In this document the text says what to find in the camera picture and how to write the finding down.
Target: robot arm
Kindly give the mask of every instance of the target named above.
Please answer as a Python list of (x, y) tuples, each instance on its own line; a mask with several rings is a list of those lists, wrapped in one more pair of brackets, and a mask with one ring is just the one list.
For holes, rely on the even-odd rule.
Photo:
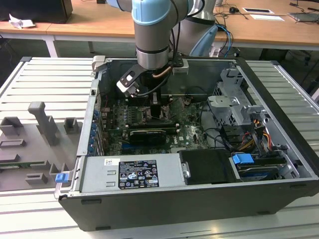
[(138, 64), (147, 70), (168, 63), (171, 29), (193, 7), (193, 0), (108, 0), (109, 5), (131, 11), (134, 20)]

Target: power supply label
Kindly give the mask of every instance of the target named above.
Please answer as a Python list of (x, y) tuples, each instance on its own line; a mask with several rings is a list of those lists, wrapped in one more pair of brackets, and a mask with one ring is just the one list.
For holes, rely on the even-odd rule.
[(120, 189), (153, 188), (159, 186), (156, 160), (120, 162)]

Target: blue tab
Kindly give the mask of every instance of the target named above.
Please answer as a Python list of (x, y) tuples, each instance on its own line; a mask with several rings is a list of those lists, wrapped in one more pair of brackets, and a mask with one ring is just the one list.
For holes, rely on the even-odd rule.
[(254, 159), (250, 153), (236, 153), (233, 157), (234, 163), (254, 163)]
[(55, 176), (56, 183), (67, 183), (69, 182), (69, 173), (58, 173)]

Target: metal slotted table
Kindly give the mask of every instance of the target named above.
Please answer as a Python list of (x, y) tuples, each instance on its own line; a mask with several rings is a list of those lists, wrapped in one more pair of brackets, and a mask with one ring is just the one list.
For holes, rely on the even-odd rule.
[[(20, 62), (0, 89), (0, 120), (17, 116), (34, 123), (31, 101), (44, 101), (56, 122), (83, 121), (91, 86), (91, 58), (32, 58)], [(247, 61), (277, 103), (318, 153), (318, 106), (280, 67)], [(160, 238), (316, 238), (319, 237), (319, 194), (300, 198), (274, 215), (232, 218), (145, 228), (81, 231), (53, 197), (54, 189), (0, 193), (1, 238), (160, 239)]]

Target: wooden desk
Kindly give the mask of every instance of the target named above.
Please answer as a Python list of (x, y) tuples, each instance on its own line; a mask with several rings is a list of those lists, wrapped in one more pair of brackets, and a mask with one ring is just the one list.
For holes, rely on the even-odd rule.
[(134, 24), (129, 12), (108, 4), (96, 4), (95, 0), (72, 0), (72, 6), (67, 24), (51, 24), (47, 34), (134, 38)]
[[(290, 6), (290, 0), (228, 0), (242, 13), (242, 7), (267, 8), (275, 14), (301, 12)], [(72, 0), (73, 13), (66, 24), (36, 23), (36, 28), (19, 30), (7, 22), (0, 22), (0, 34), (6, 38), (42, 39), (46, 42), (51, 57), (58, 57), (55, 46), (57, 40), (103, 42), (134, 42), (134, 25), (131, 14), (107, 4), (96, 4), (95, 0)], [(300, 7), (319, 8), (314, 2), (299, 1)], [(218, 7), (215, 12), (229, 11), (229, 6)], [(234, 36), (233, 46), (319, 50), (319, 25), (295, 23), (290, 16), (282, 16), (285, 21), (254, 20), (250, 15), (230, 15), (226, 25)], [(214, 48), (219, 49), (225, 42), (224, 32), (217, 33)]]
[[(241, 13), (247, 13), (243, 7), (263, 8), (273, 11), (274, 15), (287, 15), (289, 12), (301, 12), (290, 6), (293, 0), (228, 0), (235, 4)], [(315, 2), (299, 1), (299, 7), (308, 12), (308, 7), (319, 8)], [(229, 13), (229, 6), (216, 7), (214, 12)], [(316, 49), (319, 50), (319, 25), (296, 23), (290, 16), (281, 16), (285, 21), (254, 20), (250, 15), (229, 15), (226, 19), (228, 30), (234, 35), (233, 46), (260, 47), (277, 49)], [(224, 24), (222, 17), (217, 17)], [(225, 41), (225, 33), (219, 32), (215, 41)]]

